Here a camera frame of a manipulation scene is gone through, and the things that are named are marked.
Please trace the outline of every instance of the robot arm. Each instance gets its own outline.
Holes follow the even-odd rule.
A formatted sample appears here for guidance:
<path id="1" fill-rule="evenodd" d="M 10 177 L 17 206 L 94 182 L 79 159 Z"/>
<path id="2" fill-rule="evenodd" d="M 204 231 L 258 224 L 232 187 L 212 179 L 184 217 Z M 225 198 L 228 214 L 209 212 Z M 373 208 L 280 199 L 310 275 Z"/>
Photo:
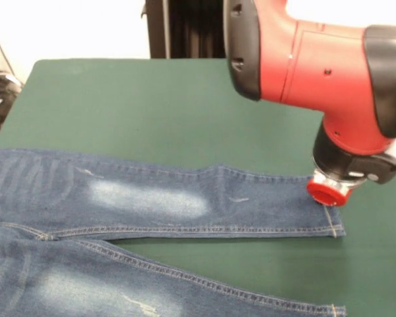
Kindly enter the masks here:
<path id="1" fill-rule="evenodd" d="M 286 0 L 225 0 L 224 42 L 242 96 L 324 113 L 308 191 L 344 205 L 396 175 L 396 26 L 295 20 Z"/>

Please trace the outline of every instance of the table surface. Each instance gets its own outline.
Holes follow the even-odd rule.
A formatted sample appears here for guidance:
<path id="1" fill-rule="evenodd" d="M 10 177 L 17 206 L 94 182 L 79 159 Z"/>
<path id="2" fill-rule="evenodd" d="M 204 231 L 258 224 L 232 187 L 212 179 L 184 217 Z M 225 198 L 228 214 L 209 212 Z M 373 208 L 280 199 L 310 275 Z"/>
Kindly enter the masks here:
<path id="1" fill-rule="evenodd" d="M 225 60 L 39 61 L 3 126 L 0 149 L 310 174 L 320 120 L 318 112 L 242 98 Z M 364 184 L 341 213 L 342 239 L 117 244 L 250 291 L 345 305 L 349 316 L 396 317 L 396 178 Z"/>

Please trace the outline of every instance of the white wall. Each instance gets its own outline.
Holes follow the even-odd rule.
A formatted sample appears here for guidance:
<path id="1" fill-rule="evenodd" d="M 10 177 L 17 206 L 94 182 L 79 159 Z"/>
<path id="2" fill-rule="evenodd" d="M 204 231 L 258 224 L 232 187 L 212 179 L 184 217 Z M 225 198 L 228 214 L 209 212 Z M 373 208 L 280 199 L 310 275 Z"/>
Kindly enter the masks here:
<path id="1" fill-rule="evenodd" d="M 396 25 L 396 0 L 288 0 L 295 18 L 348 26 Z"/>
<path id="2" fill-rule="evenodd" d="M 145 0 L 0 0 L 0 43 L 25 81 L 35 61 L 149 58 Z M 0 56 L 0 68 L 7 69 Z"/>
<path id="3" fill-rule="evenodd" d="M 38 59 L 149 58 L 147 18 L 140 18 L 144 2 L 0 0 L 0 42 L 23 81 Z M 396 0 L 288 0 L 288 12 L 351 26 L 396 24 Z"/>

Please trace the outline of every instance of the denim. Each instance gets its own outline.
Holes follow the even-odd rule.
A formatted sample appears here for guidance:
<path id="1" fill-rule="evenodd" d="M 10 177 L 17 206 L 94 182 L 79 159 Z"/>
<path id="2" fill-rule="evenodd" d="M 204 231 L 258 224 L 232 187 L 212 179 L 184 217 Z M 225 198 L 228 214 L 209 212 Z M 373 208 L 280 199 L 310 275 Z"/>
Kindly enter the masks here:
<path id="1" fill-rule="evenodd" d="M 0 150 L 0 317 L 346 316 L 251 293 L 118 248 L 122 238 L 345 235 L 307 176 Z"/>

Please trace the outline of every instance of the stitching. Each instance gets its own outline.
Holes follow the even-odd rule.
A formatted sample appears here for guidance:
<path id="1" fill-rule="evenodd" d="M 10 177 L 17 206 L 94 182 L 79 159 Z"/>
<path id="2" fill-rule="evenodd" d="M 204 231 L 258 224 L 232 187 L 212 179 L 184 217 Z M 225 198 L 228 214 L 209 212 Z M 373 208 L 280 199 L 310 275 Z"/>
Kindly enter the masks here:
<path id="1" fill-rule="evenodd" d="M 117 232 L 185 232 L 185 233 L 300 233 L 300 232 L 326 232 L 332 231 L 337 237 L 336 230 L 343 230 L 342 225 L 329 227 L 314 227 L 314 228 L 259 228 L 259 227 L 81 227 L 67 230 L 56 230 L 48 232 L 48 234 L 56 234 L 58 237 L 76 236 L 82 234 L 103 234 L 103 233 L 117 233 Z"/>
<path id="2" fill-rule="evenodd" d="M 29 232 L 30 234 L 33 234 L 34 236 L 40 238 L 42 236 L 48 236 L 48 234 L 38 231 L 36 229 L 27 227 L 27 226 L 23 226 L 23 225 L 19 225 L 17 223 L 1 223 L 1 225 L 6 226 L 6 227 L 11 227 L 11 228 L 17 228 L 17 229 L 21 229 L 23 231 Z"/>
<path id="3" fill-rule="evenodd" d="M 310 304 L 305 304 L 305 303 L 292 302 L 292 301 L 288 301 L 288 300 L 284 300 L 284 299 L 278 299 L 275 297 L 270 297 L 270 296 L 265 296 L 265 295 L 257 295 L 257 294 L 253 294 L 248 291 L 242 291 L 239 289 L 235 289 L 233 287 L 222 285 L 216 281 L 209 281 L 202 277 L 198 277 L 198 276 L 195 276 L 190 273 L 182 272 L 177 269 L 172 269 L 170 267 L 164 267 L 164 266 L 161 266 L 158 264 L 152 264 L 152 263 L 146 262 L 144 260 L 134 258 L 127 254 L 122 254 L 121 252 L 117 252 L 115 250 L 106 248 L 99 244 L 94 244 L 94 243 L 86 242 L 86 241 L 75 241 L 75 243 L 80 244 L 81 246 L 84 246 L 84 247 L 92 250 L 93 252 L 102 254 L 103 256 L 105 256 L 107 258 L 111 258 L 117 262 L 129 264 L 129 265 L 132 265 L 132 266 L 140 268 L 140 269 L 145 269 L 147 271 L 152 271 L 155 273 L 167 275 L 170 277 L 174 277 L 176 279 L 182 279 L 184 281 L 189 281 L 191 283 L 198 284 L 202 287 L 211 289 L 212 291 L 215 291 L 217 293 L 237 297 L 241 300 L 248 301 L 251 303 L 262 304 L 265 306 L 274 306 L 276 308 L 283 309 L 283 310 L 291 310 L 291 311 L 296 311 L 296 312 L 305 312 L 305 313 L 312 313 L 312 314 L 329 314 L 331 312 L 330 306 L 315 306 L 315 305 L 310 305 Z"/>
<path id="4" fill-rule="evenodd" d="M 329 221 L 329 225 L 331 227 L 331 230 L 333 232 L 333 237 L 337 238 L 337 233 L 336 233 L 335 227 L 333 226 L 333 222 L 331 221 L 330 213 L 327 210 L 327 207 L 325 205 L 323 205 L 323 208 L 324 208 L 324 212 L 325 212 L 325 214 L 327 216 L 327 220 Z"/>
<path id="5" fill-rule="evenodd" d="M 31 154 L 34 154 L 34 152 L 29 151 L 29 150 L 22 150 L 22 149 L 15 149 L 15 150 L 10 150 L 10 151 L 15 151 L 15 152 L 28 152 Z M 74 160 L 71 158 L 57 158 L 53 157 L 47 154 L 40 154 L 41 157 L 47 157 L 49 159 L 53 160 L 60 160 L 61 162 L 73 162 Z M 113 167 L 119 167 L 119 168 L 126 168 L 126 169 L 131 169 L 131 170 L 136 170 L 138 172 L 140 171 L 145 171 L 145 172 L 156 172 L 156 173 L 162 173 L 162 174 L 167 174 L 167 175 L 180 175 L 180 176 L 202 176 L 204 174 L 208 174 L 214 169 L 221 168 L 223 170 L 227 170 L 233 174 L 237 175 L 244 175 L 244 176 L 251 176 L 253 178 L 256 178 L 258 180 L 266 180 L 266 181 L 272 181 L 272 182 L 301 182 L 301 181 L 306 181 L 309 179 L 308 176 L 274 176 L 274 175 L 261 175 L 261 174 L 252 174 L 250 172 L 244 172 L 242 170 L 237 170 L 235 168 L 231 168 L 228 166 L 224 165 L 219 165 L 219 166 L 212 166 L 209 168 L 203 168 L 203 169 L 195 169 L 195 173 L 186 173 L 186 172 L 178 172 L 178 171 L 168 171 L 168 170 L 159 170 L 157 168 L 147 168 L 147 167 L 138 167 L 138 166 L 133 166 L 133 165 L 122 165 L 122 164 L 116 164 L 116 163 L 109 163 L 109 162 L 95 162 L 93 160 L 88 160 L 85 158 L 77 158 L 75 162 L 86 162 L 86 163 L 96 163 L 97 165 L 107 165 L 107 166 L 113 166 Z"/>

